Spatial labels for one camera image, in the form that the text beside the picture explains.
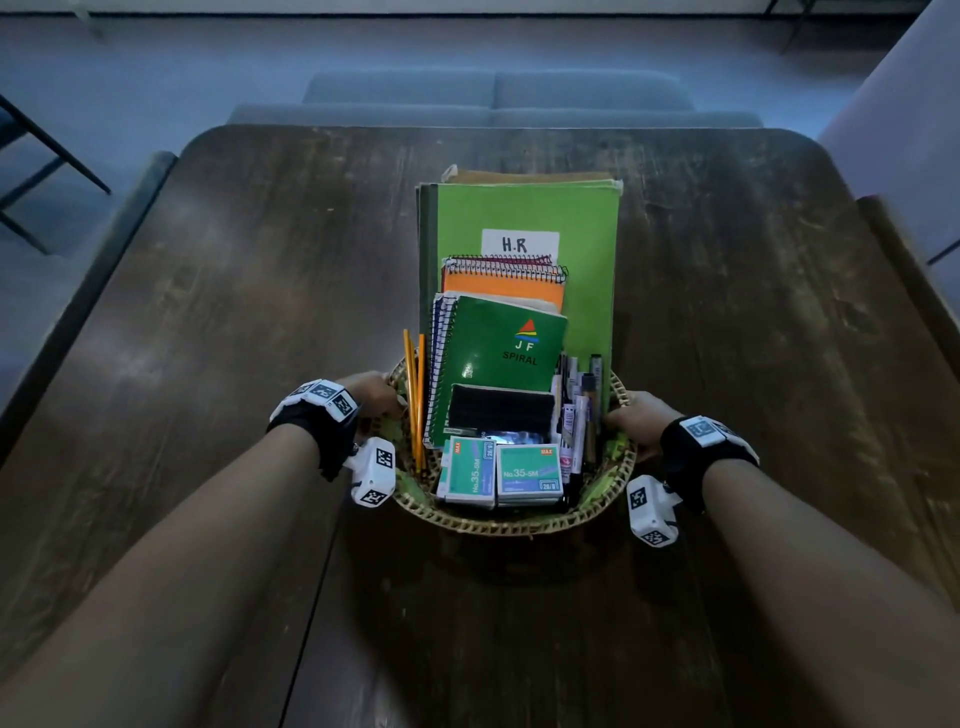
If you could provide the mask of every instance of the wooden table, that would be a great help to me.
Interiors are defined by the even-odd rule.
[[[623,179],[625,383],[736,426],[784,486],[960,604],[960,385],[810,140],[225,127],[183,152],[0,472],[6,672],[292,384],[399,360],[414,185],[451,162]],[[681,516],[664,550],[622,502],[483,540],[392,503],[341,511],[344,485],[304,503],[204,724],[829,725],[706,519]]]

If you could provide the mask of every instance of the person's left hand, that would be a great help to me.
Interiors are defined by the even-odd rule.
[[[381,372],[364,372],[337,381],[347,387],[350,396],[361,405],[361,417],[386,415],[399,419],[407,406],[406,400],[387,384],[386,375]]]

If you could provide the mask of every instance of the basket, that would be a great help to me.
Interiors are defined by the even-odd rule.
[[[407,391],[406,360],[400,360],[387,376],[387,382],[401,394]],[[611,390],[621,405],[629,404],[627,390],[616,374],[611,373]],[[418,518],[458,533],[478,536],[535,536],[557,533],[596,518],[623,493],[634,471],[636,445],[620,433],[605,448],[604,459],[593,479],[584,483],[576,507],[566,513],[532,513],[530,516],[470,518],[454,512],[433,495],[440,479],[438,450],[426,453],[426,471],[417,476],[411,445],[410,421],[381,420],[377,434],[390,440],[396,448],[396,490],[394,500]]]

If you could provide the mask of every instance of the gray floor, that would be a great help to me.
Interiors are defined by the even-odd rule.
[[[672,73],[698,109],[748,109],[816,136],[905,29],[811,23],[785,54],[788,21],[653,18],[99,19],[0,17],[0,92],[114,188],[69,168],[11,210],[57,253],[0,228],[0,406],[56,321],[99,236],[150,153],[179,153],[243,102],[298,102],[329,66],[645,68]],[[48,158],[32,140],[0,152],[0,190]]]

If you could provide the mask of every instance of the woven basket rim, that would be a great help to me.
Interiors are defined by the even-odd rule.
[[[387,375],[387,381],[395,387],[406,381],[406,359],[400,359],[394,370]],[[630,403],[630,398],[626,387],[620,381],[616,373],[610,374],[611,390],[616,394],[617,401],[621,406]],[[611,462],[615,465],[615,473],[612,473],[612,485],[610,485],[599,497],[592,500],[586,507],[577,506],[567,513],[557,514],[552,518],[545,518],[543,514],[537,514],[536,522],[526,521],[496,521],[471,519],[464,516],[455,516],[447,513],[428,503],[421,503],[415,500],[407,493],[401,492],[397,487],[394,491],[394,500],[399,505],[412,513],[414,516],[446,528],[457,533],[468,533],[477,536],[536,536],[546,533],[557,533],[566,531],[578,525],[595,519],[603,513],[611,503],[613,503],[624,489],[627,487],[627,481],[633,474],[636,464],[636,444],[627,440],[626,447],[618,458]],[[397,476],[397,485],[399,486],[400,474]]]

